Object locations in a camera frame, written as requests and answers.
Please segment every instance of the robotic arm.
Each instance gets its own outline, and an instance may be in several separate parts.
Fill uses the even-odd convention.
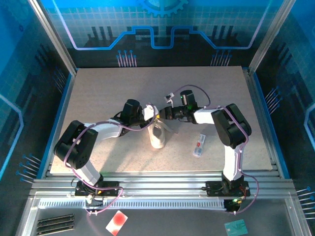
[[[241,197],[244,194],[250,195],[248,183],[244,181],[242,174],[243,153],[241,147],[245,144],[246,137],[242,131],[233,122],[228,113],[221,108],[205,109],[198,107],[191,90],[181,92],[182,106],[165,107],[158,111],[156,107],[155,114],[163,119],[186,119],[184,122],[194,124],[214,124],[219,138],[224,144],[225,166],[222,172],[222,181],[208,181],[203,190],[207,191],[208,196],[233,196]],[[252,132],[250,125],[235,104],[227,107],[230,114],[237,120],[242,129],[249,136]],[[66,165],[73,168],[81,179],[94,187],[115,187],[119,183],[116,181],[104,181],[103,176],[94,168],[90,162],[90,155],[93,148],[104,139],[121,137],[125,135],[130,127],[146,127],[150,119],[154,116],[154,110],[149,105],[142,109],[140,103],[129,99],[121,112],[117,113],[107,122],[90,128],[82,135],[74,148],[71,149],[74,141],[83,130],[91,124],[73,121],[54,148],[54,153],[61,161],[64,161],[67,153],[71,149],[70,155],[66,160]],[[87,196],[87,186],[79,181],[77,185],[76,196]],[[240,191],[240,188],[246,189],[246,192]],[[118,191],[95,192],[98,196],[117,196]]]
[[[128,127],[140,126],[144,128],[150,123],[150,119],[154,116],[153,107],[148,105],[142,109],[140,103],[136,100],[129,99],[121,112],[117,113],[113,118],[109,119],[104,124],[90,128],[79,139],[77,144],[72,149],[66,164],[73,168],[81,179],[89,185],[96,187],[113,187],[118,186],[117,182],[103,181],[103,176],[95,169],[90,162],[90,155],[93,148],[101,141],[108,138],[116,138],[125,135],[129,132]],[[66,154],[69,152],[72,144],[77,139],[79,134],[89,127],[89,123],[81,123],[77,120],[71,122],[62,137],[59,139],[54,148],[54,154],[64,161]],[[84,187],[82,182],[78,183],[76,196],[87,195],[86,191],[79,191]]]
[[[225,196],[242,196],[244,193],[240,191],[240,187],[248,187],[248,183],[244,181],[244,175],[242,175],[243,152],[240,150],[246,137],[225,110],[198,107],[191,90],[182,91],[181,99],[182,106],[166,107],[159,112],[159,117],[168,120],[185,118],[185,122],[194,124],[214,124],[224,145],[225,164],[220,188],[222,191],[217,191],[218,183],[211,182],[206,183],[207,187],[203,190],[207,190],[208,195],[211,196],[219,196],[220,193]],[[238,107],[235,104],[230,104],[226,108],[249,136],[252,129]]]

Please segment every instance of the red card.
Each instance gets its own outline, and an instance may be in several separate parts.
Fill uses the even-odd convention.
[[[106,229],[112,233],[113,236],[116,236],[119,230],[122,228],[124,223],[127,221],[128,217],[123,214],[120,210],[116,212],[114,217],[106,226]]]

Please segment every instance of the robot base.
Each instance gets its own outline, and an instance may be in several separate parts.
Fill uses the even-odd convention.
[[[243,191],[246,191],[246,197],[251,195],[247,181],[243,181],[242,186],[230,189],[227,193],[224,193],[221,181],[207,181],[206,187],[202,187],[202,190],[207,191],[208,197],[242,197],[244,196]]]
[[[97,184],[98,187],[100,188],[108,188],[108,187],[117,187],[119,186],[119,182],[118,181],[101,181]],[[83,182],[78,181],[77,186],[75,188],[75,196],[88,196],[89,194],[91,194],[91,192],[95,192],[95,196],[108,196],[108,197],[116,197],[118,196],[118,189],[115,190],[104,190],[99,192],[97,190],[97,192],[91,188],[89,188],[88,186],[86,186]]]

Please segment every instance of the green card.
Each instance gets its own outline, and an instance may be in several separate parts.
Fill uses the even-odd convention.
[[[244,220],[225,223],[224,226],[227,236],[240,236],[248,234]]]

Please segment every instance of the small box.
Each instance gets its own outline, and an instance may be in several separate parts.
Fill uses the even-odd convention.
[[[199,135],[199,139],[197,141],[197,144],[196,144],[196,147],[193,151],[193,155],[196,156],[196,157],[200,157],[201,154],[202,154],[202,147],[203,147],[203,144],[205,142],[205,139],[206,139],[206,136],[204,134],[200,134]]]

